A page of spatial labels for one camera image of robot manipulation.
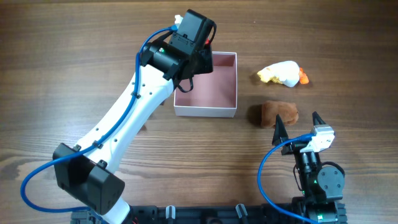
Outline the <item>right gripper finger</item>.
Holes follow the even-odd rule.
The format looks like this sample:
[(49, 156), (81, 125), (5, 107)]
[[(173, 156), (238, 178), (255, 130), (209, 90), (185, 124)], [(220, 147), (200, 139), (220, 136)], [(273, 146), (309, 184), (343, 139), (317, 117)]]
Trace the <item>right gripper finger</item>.
[(314, 126), (326, 124), (326, 122), (324, 122), (324, 120), (320, 117), (320, 115), (316, 111), (312, 113), (312, 119)]
[(275, 130), (272, 138), (272, 145), (276, 146), (289, 139), (289, 135), (285, 129), (284, 122), (278, 114), (275, 119)]

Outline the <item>brown plush toy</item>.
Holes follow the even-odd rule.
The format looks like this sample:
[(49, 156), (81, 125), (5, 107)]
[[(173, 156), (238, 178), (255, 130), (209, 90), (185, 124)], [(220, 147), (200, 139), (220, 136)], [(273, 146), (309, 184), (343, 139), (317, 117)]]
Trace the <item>brown plush toy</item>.
[(261, 127), (274, 128), (277, 115), (285, 125), (293, 125), (299, 119), (299, 111), (295, 103), (267, 100), (261, 106)]

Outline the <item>white yellow plush duck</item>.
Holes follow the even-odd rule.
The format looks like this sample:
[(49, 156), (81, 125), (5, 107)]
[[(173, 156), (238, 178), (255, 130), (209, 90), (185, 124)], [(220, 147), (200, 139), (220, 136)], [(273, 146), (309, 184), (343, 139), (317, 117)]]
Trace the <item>white yellow plush duck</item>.
[(273, 82), (289, 88), (294, 87), (298, 83), (306, 85), (310, 82), (303, 68), (291, 60), (264, 67), (257, 72), (257, 76), (263, 83)]

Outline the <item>white pink-lined cardboard box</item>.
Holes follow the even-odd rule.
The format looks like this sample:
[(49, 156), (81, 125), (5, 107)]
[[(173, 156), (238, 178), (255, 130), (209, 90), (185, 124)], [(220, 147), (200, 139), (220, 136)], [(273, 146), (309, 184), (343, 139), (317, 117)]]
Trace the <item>white pink-lined cardboard box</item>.
[(213, 72), (195, 75), (188, 93), (176, 89), (177, 116), (232, 118), (238, 105), (237, 53), (213, 52)]

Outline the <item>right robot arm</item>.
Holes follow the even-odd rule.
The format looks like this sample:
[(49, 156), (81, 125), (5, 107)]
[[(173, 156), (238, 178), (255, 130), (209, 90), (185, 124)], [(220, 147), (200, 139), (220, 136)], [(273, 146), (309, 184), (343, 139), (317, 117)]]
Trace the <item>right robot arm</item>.
[(318, 223), (347, 223), (343, 198), (345, 172), (334, 162), (320, 160), (320, 152), (328, 149), (335, 131), (321, 119), (317, 112), (312, 113), (313, 128), (310, 137), (303, 137), (288, 143), (289, 136), (282, 118), (277, 115), (272, 145), (282, 143), (281, 154), (294, 155), (293, 169), (296, 184), (303, 192), (301, 197), (292, 199), (294, 213)]

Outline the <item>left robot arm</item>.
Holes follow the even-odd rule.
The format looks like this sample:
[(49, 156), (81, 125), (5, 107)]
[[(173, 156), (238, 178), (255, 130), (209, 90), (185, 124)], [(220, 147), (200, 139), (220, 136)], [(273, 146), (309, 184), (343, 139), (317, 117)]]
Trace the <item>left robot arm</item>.
[(125, 183), (116, 176), (126, 149), (154, 110), (181, 82), (211, 73), (211, 43), (216, 24), (188, 10), (175, 24), (154, 32), (141, 45), (131, 84), (105, 117), (73, 147), (60, 144), (53, 153), (58, 186), (79, 200), (81, 211), (99, 223), (132, 219), (123, 200)]

